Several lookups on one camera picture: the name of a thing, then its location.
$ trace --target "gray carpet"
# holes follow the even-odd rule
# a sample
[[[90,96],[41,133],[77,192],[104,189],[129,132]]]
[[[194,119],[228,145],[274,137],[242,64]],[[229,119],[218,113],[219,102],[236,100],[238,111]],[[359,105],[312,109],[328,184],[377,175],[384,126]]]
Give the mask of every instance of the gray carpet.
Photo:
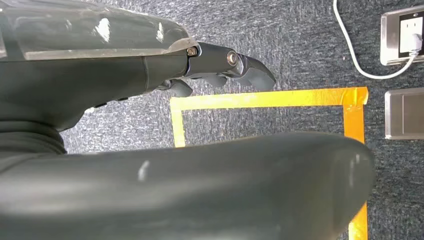
[[[396,71],[399,66],[380,64],[381,14],[421,1],[339,1],[363,68],[380,75]],[[390,80],[361,76],[353,66],[331,0],[98,2],[173,19],[198,41],[255,57],[275,74],[275,90],[368,86],[365,140],[377,157],[377,181],[368,203],[369,239],[424,239],[424,141],[384,139],[384,93],[423,87],[424,64],[414,64]],[[195,95],[255,91],[234,82],[220,89],[202,81],[190,84]],[[157,91],[86,114],[76,127],[63,133],[67,149],[81,153],[172,147],[169,98],[169,93]],[[340,107],[195,110],[184,112],[183,117],[188,144],[295,130],[343,132]]]

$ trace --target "orange tape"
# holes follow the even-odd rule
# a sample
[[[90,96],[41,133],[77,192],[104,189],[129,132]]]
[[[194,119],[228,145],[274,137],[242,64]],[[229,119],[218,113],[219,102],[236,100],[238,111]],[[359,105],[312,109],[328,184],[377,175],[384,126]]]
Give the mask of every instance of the orange tape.
[[[173,97],[170,100],[175,147],[184,147],[184,110],[270,108],[302,106],[343,106],[344,135],[364,143],[364,107],[366,87],[327,88],[293,91]],[[349,224],[349,240],[367,240],[367,205]]]
[[[365,143],[364,134],[364,106],[343,106],[344,135]],[[367,204],[361,208],[349,224],[349,240],[368,239]]]

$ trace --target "metal plate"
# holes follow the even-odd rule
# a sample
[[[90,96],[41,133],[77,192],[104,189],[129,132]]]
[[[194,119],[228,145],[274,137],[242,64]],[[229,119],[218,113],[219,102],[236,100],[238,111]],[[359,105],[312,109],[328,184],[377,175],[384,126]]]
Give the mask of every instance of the metal plate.
[[[424,139],[424,87],[384,95],[386,139]]]
[[[381,16],[380,62],[383,65],[401,64],[409,59],[408,56],[400,57],[399,54],[401,16],[411,15],[412,17],[421,12],[424,12],[424,5],[386,12]],[[422,61],[424,61],[424,55],[414,59],[414,62]]]

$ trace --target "yellow tape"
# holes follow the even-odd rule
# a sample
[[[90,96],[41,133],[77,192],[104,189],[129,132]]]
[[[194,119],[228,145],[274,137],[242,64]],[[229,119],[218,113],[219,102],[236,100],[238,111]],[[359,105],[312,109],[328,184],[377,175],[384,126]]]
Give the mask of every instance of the yellow tape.
[[[170,100],[175,146],[185,147],[184,110],[271,108],[304,106],[343,106],[344,135],[364,143],[364,107],[366,87],[328,88],[294,91],[270,91],[223,95],[173,97]],[[349,240],[367,240],[367,205],[349,224]]]
[[[270,91],[238,94],[173,97],[180,110],[271,108],[302,106],[345,106],[367,104],[366,87]]]
[[[365,143],[364,107],[362,105],[343,106],[344,135]],[[367,204],[361,208],[349,224],[349,240],[368,239]]]

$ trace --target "power outlet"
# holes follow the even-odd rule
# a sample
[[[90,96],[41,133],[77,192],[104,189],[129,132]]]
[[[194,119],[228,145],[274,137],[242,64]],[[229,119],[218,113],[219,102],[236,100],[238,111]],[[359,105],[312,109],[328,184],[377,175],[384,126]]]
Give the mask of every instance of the power outlet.
[[[381,16],[380,61],[383,65],[405,64],[409,51],[416,47],[410,43],[412,34],[423,34],[424,4],[389,11]],[[424,46],[413,62],[424,61]]]
[[[415,17],[400,21],[399,52],[407,53],[411,50],[412,34],[423,35],[423,17]]]

